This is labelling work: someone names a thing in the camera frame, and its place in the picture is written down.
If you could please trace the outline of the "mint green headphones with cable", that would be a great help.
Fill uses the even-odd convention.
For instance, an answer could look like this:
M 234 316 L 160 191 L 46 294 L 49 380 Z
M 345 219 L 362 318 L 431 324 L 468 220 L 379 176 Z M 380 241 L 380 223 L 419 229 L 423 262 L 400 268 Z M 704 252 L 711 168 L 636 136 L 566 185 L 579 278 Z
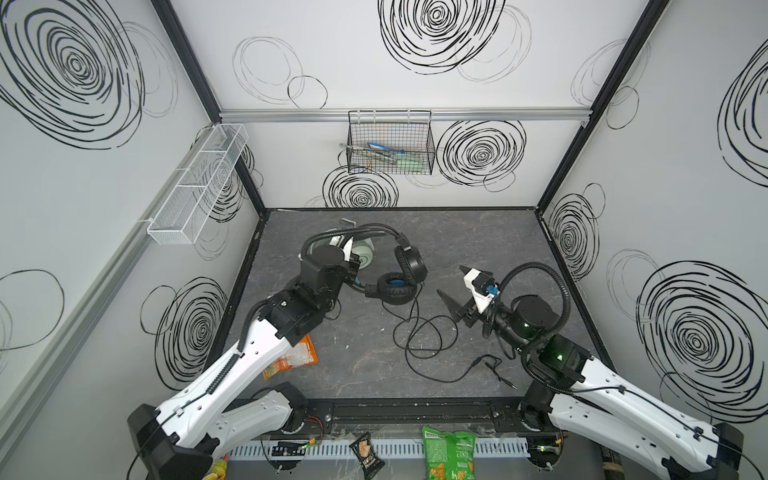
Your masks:
M 340 245 L 343 244 L 344 241 L 345 240 L 341 236 L 334 236 L 329 241 L 329 244 L 341 248 Z M 359 242 L 358 260 L 360 262 L 360 268 L 365 269 L 371 265 L 374 259 L 375 247 L 370 238 L 356 241 Z

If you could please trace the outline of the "black headphones with cable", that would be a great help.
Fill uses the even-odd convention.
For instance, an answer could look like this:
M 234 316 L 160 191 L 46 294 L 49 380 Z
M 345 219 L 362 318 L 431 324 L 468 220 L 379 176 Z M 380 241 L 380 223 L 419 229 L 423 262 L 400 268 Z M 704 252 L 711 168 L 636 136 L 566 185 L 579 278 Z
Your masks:
M 503 360 L 492 354 L 476 357 L 456 378 L 435 377 L 415 367 L 416 361 L 431 360 L 452 349 L 459 339 L 459 335 L 455 334 L 450 341 L 446 340 L 438 327 L 440 322 L 449 321 L 450 316 L 425 317 L 421 314 L 419 298 L 427 277 L 427 267 L 418 249 L 412 246 L 404 235 L 384 224 L 365 224 L 341 230 L 331 238 L 341 236 L 344 240 L 349 237 L 363 240 L 385 235 L 390 235 L 397 241 L 394 254 L 398 269 L 383 273 L 374 283 L 363 282 L 357 274 L 354 281 L 346 281 L 346 284 L 353 291 L 380 301 L 385 312 L 398 320 L 392 330 L 392 340 L 395 347 L 403 352 L 408 368 L 423 379 L 448 385 L 463 380 L 473 369 L 483 364 L 502 384 L 515 388 L 514 383 L 498 372 Z

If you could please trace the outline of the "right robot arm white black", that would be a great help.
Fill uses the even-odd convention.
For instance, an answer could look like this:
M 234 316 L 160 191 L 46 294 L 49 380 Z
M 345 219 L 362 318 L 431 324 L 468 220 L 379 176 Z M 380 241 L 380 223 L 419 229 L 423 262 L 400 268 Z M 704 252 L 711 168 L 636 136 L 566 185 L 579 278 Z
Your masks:
M 538 296 L 532 306 L 505 305 L 497 286 L 472 289 L 465 303 L 439 296 L 454 320 L 480 324 L 518 352 L 532 380 L 518 405 L 526 428 L 576 433 L 660 479 L 739 478 L 746 459 L 738 429 L 665 404 L 559 333 L 571 310 L 568 293 L 561 295 L 559 314 Z

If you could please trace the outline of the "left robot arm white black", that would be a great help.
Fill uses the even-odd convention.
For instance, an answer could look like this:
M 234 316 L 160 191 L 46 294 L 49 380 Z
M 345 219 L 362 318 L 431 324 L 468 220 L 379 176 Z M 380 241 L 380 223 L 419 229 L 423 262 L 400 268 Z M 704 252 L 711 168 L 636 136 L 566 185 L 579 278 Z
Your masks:
M 350 242 L 302 254 L 299 276 L 253 306 L 228 351 L 170 399 L 129 415 L 136 459 L 148 478 L 201 479 L 215 459 L 255 437 L 302 429 L 307 400 L 291 384 L 249 401 L 240 394 L 323 322 L 359 266 Z

